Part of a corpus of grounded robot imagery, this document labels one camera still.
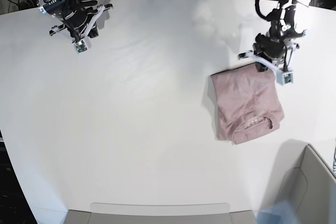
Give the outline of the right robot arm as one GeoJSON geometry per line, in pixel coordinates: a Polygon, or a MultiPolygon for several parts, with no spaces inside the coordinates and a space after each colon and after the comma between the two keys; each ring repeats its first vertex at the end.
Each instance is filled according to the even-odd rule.
{"type": "Polygon", "coordinates": [[[98,12],[94,8],[97,4],[97,0],[38,0],[37,2],[41,13],[61,22],[60,25],[52,26],[49,35],[53,36],[66,29],[75,42],[83,38],[87,25],[98,12]]]}

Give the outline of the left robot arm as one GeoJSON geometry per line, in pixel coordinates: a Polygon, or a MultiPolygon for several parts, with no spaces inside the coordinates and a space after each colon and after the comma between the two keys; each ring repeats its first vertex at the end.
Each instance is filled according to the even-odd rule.
{"type": "Polygon", "coordinates": [[[260,11],[260,0],[255,0],[257,15],[270,22],[270,28],[265,35],[258,34],[254,43],[254,55],[276,65],[281,64],[280,69],[287,72],[287,59],[299,46],[294,40],[306,35],[306,30],[299,27],[299,21],[295,16],[298,8],[308,8],[311,0],[278,0],[277,7],[269,14],[264,15],[260,11]]]}

